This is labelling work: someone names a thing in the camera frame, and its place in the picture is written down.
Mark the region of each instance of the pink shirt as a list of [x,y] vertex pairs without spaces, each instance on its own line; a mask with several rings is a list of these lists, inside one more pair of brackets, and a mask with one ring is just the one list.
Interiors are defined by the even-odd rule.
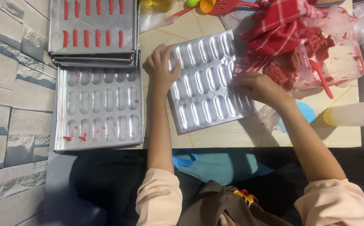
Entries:
[[[294,204],[305,226],[364,226],[364,193],[345,180],[310,182]],[[149,169],[137,190],[138,226],[174,226],[182,211],[179,180],[172,173]],[[222,213],[217,225],[235,226]]]

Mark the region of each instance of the table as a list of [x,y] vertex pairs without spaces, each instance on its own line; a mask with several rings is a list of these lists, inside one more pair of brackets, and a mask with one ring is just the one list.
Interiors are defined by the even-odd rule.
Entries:
[[[352,1],[347,0],[343,5],[352,13]],[[183,2],[178,2],[169,14],[183,9]],[[139,36],[139,49],[142,50],[143,61],[161,43],[165,45],[176,44],[190,39],[224,31],[220,19],[215,16],[201,15],[199,9],[194,9],[175,20],[174,24],[158,28]],[[143,72],[144,99],[147,99],[149,76]],[[327,107],[347,105],[359,102],[358,81],[352,81],[346,88],[330,87],[334,99],[327,97],[322,88],[306,90],[296,96],[300,101],[310,105],[319,115]],[[256,111],[263,106],[255,102]],[[147,106],[144,106],[145,124],[147,125]],[[171,110],[167,102],[169,124],[172,134],[173,148],[209,148],[209,147],[275,147],[291,146],[288,134],[282,131],[269,132],[259,126],[253,125],[253,119],[240,119],[229,123],[217,125],[178,135],[173,121]],[[316,122],[312,125],[327,147],[355,147],[361,146],[360,127],[330,127],[324,123]],[[134,148],[147,148],[141,144]]]

